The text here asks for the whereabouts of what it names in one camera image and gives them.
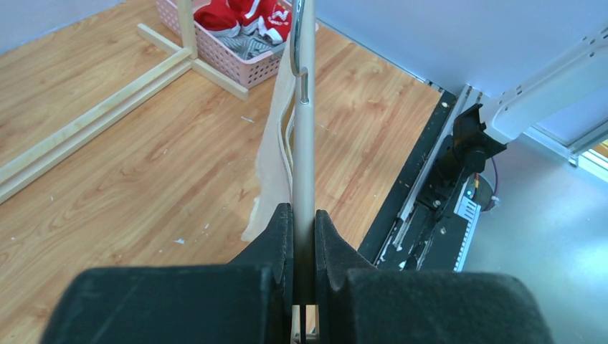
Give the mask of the grey striped underwear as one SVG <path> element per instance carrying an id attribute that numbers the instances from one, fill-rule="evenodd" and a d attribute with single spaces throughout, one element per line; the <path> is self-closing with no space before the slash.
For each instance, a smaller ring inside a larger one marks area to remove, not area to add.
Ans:
<path id="1" fill-rule="evenodd" d="M 268 37 L 254 32 L 251 35 L 239 34 L 235 37 L 219 37 L 218 40 L 243 60 L 251 60 L 263 53 L 276 53 L 284 48 L 285 43 L 274 44 Z"/>

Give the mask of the cream underwear hanger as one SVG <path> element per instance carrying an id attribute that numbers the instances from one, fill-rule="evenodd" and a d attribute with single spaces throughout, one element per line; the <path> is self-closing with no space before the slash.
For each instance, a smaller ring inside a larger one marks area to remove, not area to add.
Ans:
<path id="1" fill-rule="evenodd" d="M 294 1 L 290 66 L 295 77 L 293 146 L 294 288 L 300 342 L 307 334 L 307 306 L 315 304 L 315 1 Z"/>

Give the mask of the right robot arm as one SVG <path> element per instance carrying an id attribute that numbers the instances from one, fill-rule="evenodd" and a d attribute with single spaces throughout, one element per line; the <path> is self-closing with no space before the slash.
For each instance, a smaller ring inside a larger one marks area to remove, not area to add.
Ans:
<path id="1" fill-rule="evenodd" d="M 444 92 L 447 113 L 418 180 L 423 191 L 459 189 L 525 133 L 566 159 L 607 139 L 607 24 L 594 28 L 541 69 L 490 97 L 466 85 Z"/>

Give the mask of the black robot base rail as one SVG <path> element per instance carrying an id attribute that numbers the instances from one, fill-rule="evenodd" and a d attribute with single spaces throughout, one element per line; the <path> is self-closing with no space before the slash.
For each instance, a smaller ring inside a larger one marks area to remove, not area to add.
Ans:
<path id="1" fill-rule="evenodd" d="M 438 158 L 452 148 L 452 124 L 481 93 L 444 91 L 385 198 L 358 252 L 379 269 L 461 272 L 481 207 L 470 177 L 441 181 Z"/>

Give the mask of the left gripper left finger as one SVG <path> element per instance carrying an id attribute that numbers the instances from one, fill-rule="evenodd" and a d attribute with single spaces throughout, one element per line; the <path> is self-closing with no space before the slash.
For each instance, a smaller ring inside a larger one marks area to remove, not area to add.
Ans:
<path id="1" fill-rule="evenodd" d="M 43 343 L 289 343 L 293 211 L 226 264 L 102 267 L 71 281 Z"/>

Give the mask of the cream underwear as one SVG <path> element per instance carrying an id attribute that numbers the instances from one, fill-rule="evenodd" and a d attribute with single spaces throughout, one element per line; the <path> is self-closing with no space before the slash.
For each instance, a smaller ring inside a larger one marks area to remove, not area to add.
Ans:
<path id="1" fill-rule="evenodd" d="M 286 44 L 270 104 L 270 112 L 255 161 L 255 174 L 260 195 L 254 199 L 249 223 L 241 235 L 252 242 L 268 225 L 275 208 L 290 203 L 292 198 L 292 167 L 285 143 L 285 130 L 293 114 L 295 76 L 291 70 L 290 45 Z"/>

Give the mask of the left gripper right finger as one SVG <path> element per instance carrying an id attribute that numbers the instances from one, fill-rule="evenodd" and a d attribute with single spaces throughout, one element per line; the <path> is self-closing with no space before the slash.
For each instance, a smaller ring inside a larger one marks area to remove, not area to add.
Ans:
<path id="1" fill-rule="evenodd" d="M 491 273 L 384 271 L 315 215 L 321 343 L 551 343 L 525 285 Z"/>

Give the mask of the red underwear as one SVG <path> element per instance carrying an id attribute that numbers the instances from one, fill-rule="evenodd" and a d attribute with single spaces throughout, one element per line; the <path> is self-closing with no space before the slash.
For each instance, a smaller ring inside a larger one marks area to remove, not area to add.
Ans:
<path id="1" fill-rule="evenodd" d="M 194 12 L 194 21 L 215 37 L 258 32 L 277 45 L 287 41 L 292 13 L 273 0 L 211 1 Z"/>

